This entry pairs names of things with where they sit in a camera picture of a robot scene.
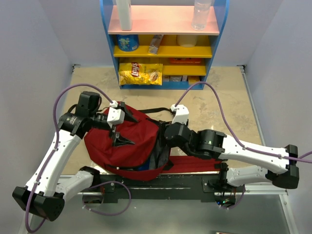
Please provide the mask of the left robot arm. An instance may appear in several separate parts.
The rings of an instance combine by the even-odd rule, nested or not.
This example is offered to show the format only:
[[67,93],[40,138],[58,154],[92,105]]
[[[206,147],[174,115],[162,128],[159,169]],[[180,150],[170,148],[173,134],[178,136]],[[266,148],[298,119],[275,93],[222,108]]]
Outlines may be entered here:
[[92,128],[106,130],[113,146],[122,146],[132,141],[117,132],[117,125],[124,121],[137,123],[124,102],[113,101],[108,113],[100,113],[102,98],[98,93],[84,91],[78,103],[63,114],[57,124],[52,144],[40,166],[23,187],[16,187],[13,199],[24,210],[45,220],[54,221],[62,212],[65,202],[84,189],[96,191],[101,186],[99,171],[90,167],[81,168],[69,182],[58,184],[70,155],[86,133]]

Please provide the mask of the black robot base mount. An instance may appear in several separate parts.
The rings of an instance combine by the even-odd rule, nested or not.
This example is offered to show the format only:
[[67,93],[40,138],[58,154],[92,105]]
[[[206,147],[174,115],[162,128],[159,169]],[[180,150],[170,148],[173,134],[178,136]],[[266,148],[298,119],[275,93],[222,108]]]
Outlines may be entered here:
[[130,190],[131,198],[154,200],[199,200],[226,204],[235,202],[243,187],[226,189],[213,187],[219,179],[218,174],[161,174],[150,181],[136,181],[118,175],[100,175],[95,184],[107,184],[99,188],[85,189],[83,198],[91,199],[92,195],[103,197],[104,203],[117,203],[119,199],[128,199],[126,189]]

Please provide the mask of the red backpack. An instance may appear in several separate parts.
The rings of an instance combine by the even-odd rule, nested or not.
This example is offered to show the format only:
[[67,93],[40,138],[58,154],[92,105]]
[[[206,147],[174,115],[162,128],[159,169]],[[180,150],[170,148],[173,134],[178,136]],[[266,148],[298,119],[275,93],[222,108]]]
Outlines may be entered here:
[[[221,161],[202,160],[194,156],[171,156],[171,148],[166,144],[165,122],[151,119],[150,113],[167,111],[167,108],[136,110],[127,107],[138,123],[125,121],[117,126],[117,132],[135,143],[120,147],[112,146],[109,131],[91,129],[84,137],[90,159],[101,168],[113,174],[139,181],[155,179],[162,173],[196,173],[219,171]],[[149,164],[149,170],[138,168]]]

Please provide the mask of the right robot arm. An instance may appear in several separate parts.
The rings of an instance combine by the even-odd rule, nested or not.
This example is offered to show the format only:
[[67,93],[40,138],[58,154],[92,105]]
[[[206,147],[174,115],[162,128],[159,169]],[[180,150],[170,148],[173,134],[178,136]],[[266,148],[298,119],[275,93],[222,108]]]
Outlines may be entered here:
[[239,143],[223,132],[195,132],[178,122],[166,128],[164,138],[170,147],[178,147],[188,156],[202,160],[231,159],[249,163],[247,168],[228,168],[217,179],[218,188],[224,192],[232,187],[266,181],[283,189],[298,187],[297,146],[289,144],[284,148],[270,148],[245,141]]

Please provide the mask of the blue pencil case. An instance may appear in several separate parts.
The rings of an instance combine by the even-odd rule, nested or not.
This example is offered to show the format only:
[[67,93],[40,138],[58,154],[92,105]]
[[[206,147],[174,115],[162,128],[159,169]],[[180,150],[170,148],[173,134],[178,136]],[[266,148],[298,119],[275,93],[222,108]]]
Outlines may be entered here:
[[149,170],[149,164],[144,164],[138,168],[139,171]]

